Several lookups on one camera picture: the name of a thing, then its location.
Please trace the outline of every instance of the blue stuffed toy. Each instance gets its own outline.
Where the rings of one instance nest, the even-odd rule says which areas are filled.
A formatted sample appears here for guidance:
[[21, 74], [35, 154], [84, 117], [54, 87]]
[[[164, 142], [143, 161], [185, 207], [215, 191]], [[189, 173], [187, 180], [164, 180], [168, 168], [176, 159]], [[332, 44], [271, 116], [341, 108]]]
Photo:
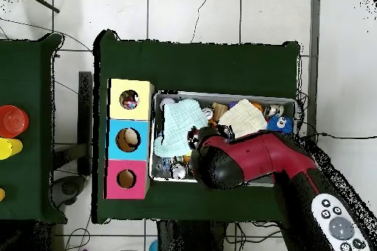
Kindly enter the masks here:
[[270, 131], [292, 133], [292, 120], [288, 117], [278, 117], [278, 115], [274, 115], [269, 119], [267, 129]]

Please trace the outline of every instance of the yellow cup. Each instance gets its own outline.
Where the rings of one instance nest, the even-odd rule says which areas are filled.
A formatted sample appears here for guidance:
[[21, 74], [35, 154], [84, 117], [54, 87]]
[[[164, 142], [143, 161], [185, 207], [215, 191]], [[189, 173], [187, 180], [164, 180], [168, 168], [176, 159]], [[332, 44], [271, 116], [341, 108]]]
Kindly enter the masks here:
[[16, 138], [0, 138], [0, 160], [18, 154], [22, 150], [22, 142]]

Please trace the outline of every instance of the blue block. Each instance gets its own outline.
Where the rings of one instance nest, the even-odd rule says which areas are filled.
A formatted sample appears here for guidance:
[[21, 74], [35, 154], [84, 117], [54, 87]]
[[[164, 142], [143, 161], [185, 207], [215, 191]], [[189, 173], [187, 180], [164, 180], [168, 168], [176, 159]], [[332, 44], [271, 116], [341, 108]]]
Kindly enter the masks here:
[[[140, 135], [140, 144], [133, 152], [123, 152], [116, 145], [116, 135], [124, 128], [133, 128]], [[148, 158], [149, 122], [110, 119], [108, 159], [147, 160]]]

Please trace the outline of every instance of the yellow block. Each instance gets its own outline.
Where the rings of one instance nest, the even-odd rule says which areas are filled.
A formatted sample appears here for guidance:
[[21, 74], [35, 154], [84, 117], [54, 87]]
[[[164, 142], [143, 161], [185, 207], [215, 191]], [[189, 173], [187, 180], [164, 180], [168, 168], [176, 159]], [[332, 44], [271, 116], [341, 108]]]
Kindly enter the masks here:
[[22, 142], [16, 138], [0, 138], [0, 160], [18, 154], [22, 150]]
[[[125, 91], [133, 90], [138, 94], [138, 104], [128, 110], [121, 106], [119, 98]], [[148, 81], [111, 79], [110, 118], [118, 120], [150, 120], [154, 86]]]

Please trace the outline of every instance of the shape sorter box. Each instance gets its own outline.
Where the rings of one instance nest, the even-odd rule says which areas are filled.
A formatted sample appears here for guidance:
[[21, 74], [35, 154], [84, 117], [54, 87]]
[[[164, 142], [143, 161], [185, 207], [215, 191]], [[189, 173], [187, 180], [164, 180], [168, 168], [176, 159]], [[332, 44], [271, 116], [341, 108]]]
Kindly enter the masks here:
[[[147, 81], [128, 79], [108, 80], [108, 104], [110, 115], [107, 115], [108, 168], [105, 175], [104, 197], [106, 199], [144, 199], [149, 188], [149, 143], [150, 116], [152, 110], [152, 96], [154, 87]], [[137, 94], [137, 105], [133, 109], [126, 109], [121, 105], [121, 95], [132, 91]], [[137, 147], [130, 151], [121, 150], [117, 139], [124, 137], [124, 129], [133, 129], [138, 136]], [[129, 170], [133, 175], [130, 187], [121, 187], [119, 174]]]
[[[134, 129], [138, 134], [139, 145], [132, 152], [124, 152], [116, 144], [116, 136], [123, 129]], [[149, 132], [149, 121], [110, 119], [108, 159], [147, 161], [149, 157]]]
[[[155, 90], [150, 82], [128, 79], [109, 79], [108, 90], [110, 90], [111, 119], [150, 120], [152, 96]], [[121, 106], [120, 96], [125, 91], [134, 91], [138, 95], [138, 104], [134, 109], [128, 110]]]
[[[118, 184], [118, 174], [131, 170], [135, 175], [134, 186], [122, 188]], [[148, 167], [145, 161], [109, 160], [106, 199], [144, 199], [149, 188]]]

